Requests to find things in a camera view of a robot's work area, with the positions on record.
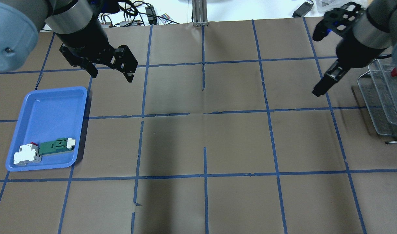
metal post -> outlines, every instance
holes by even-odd
[[[192,24],[194,27],[207,26],[207,0],[192,0]]]

silver metal ring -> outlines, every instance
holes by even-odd
[[[70,34],[85,28],[92,19],[93,11],[86,0],[77,3],[65,12],[52,15],[45,20],[50,28],[58,34]]]
[[[373,49],[386,49],[390,46],[390,34],[373,26],[363,14],[353,27],[355,38],[363,45]]]

green electrical component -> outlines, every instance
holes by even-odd
[[[68,146],[67,140],[68,140],[67,138],[58,138],[55,141],[43,142],[40,144],[39,153],[41,155],[44,155],[44,154],[55,154],[55,153],[61,153],[61,152],[65,152],[65,151],[72,151],[74,149],[74,146],[67,148],[67,146]]]

white plastic part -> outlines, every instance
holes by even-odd
[[[76,140],[72,138],[67,138],[67,148],[71,149],[73,146],[76,145]]]
[[[41,155],[38,146],[33,144],[21,145],[19,151],[14,154],[14,165],[25,166],[28,163],[39,163]]]

wire basket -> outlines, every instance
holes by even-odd
[[[357,83],[376,132],[397,137],[397,77],[391,77],[393,69],[391,58],[376,59]]]

